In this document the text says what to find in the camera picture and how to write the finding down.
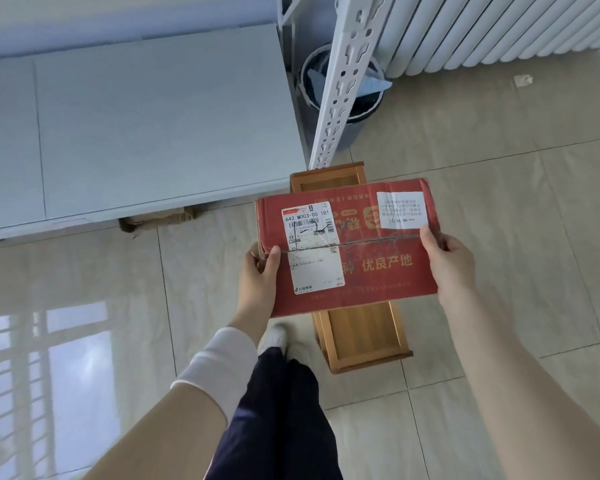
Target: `white shipping label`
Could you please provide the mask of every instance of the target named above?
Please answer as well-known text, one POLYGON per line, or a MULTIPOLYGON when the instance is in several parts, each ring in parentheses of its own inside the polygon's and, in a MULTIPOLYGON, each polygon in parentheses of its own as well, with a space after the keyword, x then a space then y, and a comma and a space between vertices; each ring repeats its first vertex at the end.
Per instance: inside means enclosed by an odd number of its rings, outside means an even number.
POLYGON ((329 202, 282 209, 289 251, 339 244, 329 202))
POLYGON ((337 246, 289 251, 287 255, 296 294, 344 286, 340 249, 337 246))
POLYGON ((378 192, 380 227, 417 229, 428 225, 423 192, 378 192))

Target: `pants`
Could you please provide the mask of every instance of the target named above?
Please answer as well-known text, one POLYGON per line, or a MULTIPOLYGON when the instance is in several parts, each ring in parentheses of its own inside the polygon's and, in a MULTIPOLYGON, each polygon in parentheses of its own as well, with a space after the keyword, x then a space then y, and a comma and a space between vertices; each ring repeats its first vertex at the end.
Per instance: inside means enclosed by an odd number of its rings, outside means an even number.
POLYGON ((311 369, 278 347, 260 355, 207 480, 342 480, 311 369))

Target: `person's left hand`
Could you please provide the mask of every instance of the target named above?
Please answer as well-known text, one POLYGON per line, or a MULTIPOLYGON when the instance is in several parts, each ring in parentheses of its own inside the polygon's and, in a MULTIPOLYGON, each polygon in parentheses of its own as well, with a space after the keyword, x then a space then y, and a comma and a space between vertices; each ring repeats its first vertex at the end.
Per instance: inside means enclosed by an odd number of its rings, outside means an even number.
POLYGON ((265 321, 271 318, 276 299, 276 274, 280 265, 280 248, 274 246, 266 262, 258 258, 258 243, 254 243, 242 261, 238 291, 238 315, 248 315, 265 321))

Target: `hand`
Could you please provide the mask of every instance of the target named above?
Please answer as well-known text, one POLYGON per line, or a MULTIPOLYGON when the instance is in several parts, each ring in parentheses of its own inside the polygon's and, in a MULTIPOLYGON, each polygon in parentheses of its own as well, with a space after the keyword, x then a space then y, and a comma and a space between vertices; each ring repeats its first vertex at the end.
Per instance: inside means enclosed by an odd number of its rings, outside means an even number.
POLYGON ((276 274, 280 265, 280 248, 273 246, 266 262, 258 258, 254 243, 244 255, 238 288, 238 307, 229 326, 245 332, 256 346, 271 318, 276 300, 276 274))
POLYGON ((438 284, 438 297, 443 305, 463 290, 475 290, 475 263, 472 252, 455 237, 442 234, 448 251, 440 249, 428 226, 420 229, 422 245, 429 255, 431 272, 438 284))

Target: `white sleeve cuff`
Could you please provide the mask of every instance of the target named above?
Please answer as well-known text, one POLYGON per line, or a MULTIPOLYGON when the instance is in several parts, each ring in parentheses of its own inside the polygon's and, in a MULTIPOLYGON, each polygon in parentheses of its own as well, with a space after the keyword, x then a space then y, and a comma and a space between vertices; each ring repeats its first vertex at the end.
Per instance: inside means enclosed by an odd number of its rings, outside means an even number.
POLYGON ((224 327, 193 356, 171 387, 186 383, 203 390, 222 409, 229 424, 247 392, 257 361, 258 352, 249 336, 236 328, 224 327))

